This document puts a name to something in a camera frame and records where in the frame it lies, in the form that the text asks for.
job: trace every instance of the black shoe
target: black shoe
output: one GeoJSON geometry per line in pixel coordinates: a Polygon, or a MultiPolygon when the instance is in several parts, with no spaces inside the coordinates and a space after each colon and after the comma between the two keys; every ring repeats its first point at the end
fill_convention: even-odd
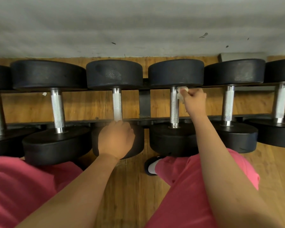
{"type": "Polygon", "coordinates": [[[153,162],[156,162],[157,160],[160,160],[162,158],[165,158],[166,156],[157,156],[157,157],[151,157],[147,161],[145,161],[144,167],[145,167],[145,173],[149,176],[156,176],[157,174],[152,174],[148,171],[149,165],[151,165],[153,162]]]}

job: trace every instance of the dumbbell rack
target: dumbbell rack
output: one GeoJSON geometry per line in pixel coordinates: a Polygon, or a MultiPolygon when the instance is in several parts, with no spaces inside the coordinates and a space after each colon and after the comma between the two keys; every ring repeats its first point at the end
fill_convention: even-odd
{"type": "MultiPolygon", "coordinates": [[[[3,93],[19,93],[19,91],[8,91],[3,93]]],[[[150,87],[148,78],[144,78],[144,85],[139,89],[139,119],[124,119],[124,121],[143,126],[145,129],[156,123],[170,122],[169,117],[165,118],[151,118],[151,100],[150,87]]],[[[210,120],[221,120],[221,115],[210,115],[210,120]]],[[[270,119],[271,114],[245,114],[233,115],[232,120],[236,122],[243,122],[246,119],[270,119]]],[[[92,128],[104,126],[110,119],[95,119],[95,120],[81,120],[81,121],[67,121],[66,126],[89,126],[92,128]]],[[[192,123],[190,117],[180,117],[179,122],[192,123]]],[[[36,127],[41,130],[54,128],[53,122],[24,122],[24,123],[8,123],[8,129],[36,127]]]]}

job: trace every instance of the forearm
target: forearm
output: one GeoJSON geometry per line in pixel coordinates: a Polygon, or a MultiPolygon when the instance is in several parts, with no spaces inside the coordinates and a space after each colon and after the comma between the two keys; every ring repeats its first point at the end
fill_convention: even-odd
{"type": "Polygon", "coordinates": [[[205,188],[220,227],[259,227],[264,222],[280,227],[249,179],[238,167],[206,116],[192,118],[201,158],[205,188]]]}
{"type": "Polygon", "coordinates": [[[92,227],[107,181],[118,160],[104,154],[17,228],[92,227]]]}

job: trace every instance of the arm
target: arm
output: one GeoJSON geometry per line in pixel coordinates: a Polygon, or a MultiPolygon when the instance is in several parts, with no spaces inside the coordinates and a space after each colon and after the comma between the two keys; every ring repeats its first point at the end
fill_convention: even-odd
{"type": "Polygon", "coordinates": [[[17,228],[93,227],[111,172],[132,148],[134,138],[129,123],[112,122],[104,127],[98,138],[96,160],[17,228]]]}
{"type": "Polygon", "coordinates": [[[281,228],[208,119],[202,89],[181,90],[196,130],[208,200],[219,227],[281,228]]]}

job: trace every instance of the white wall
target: white wall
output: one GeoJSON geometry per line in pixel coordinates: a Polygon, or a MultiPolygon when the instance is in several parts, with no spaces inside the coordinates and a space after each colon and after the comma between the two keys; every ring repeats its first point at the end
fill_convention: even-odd
{"type": "Polygon", "coordinates": [[[285,0],[0,0],[0,57],[224,52],[285,54],[285,0]]]}

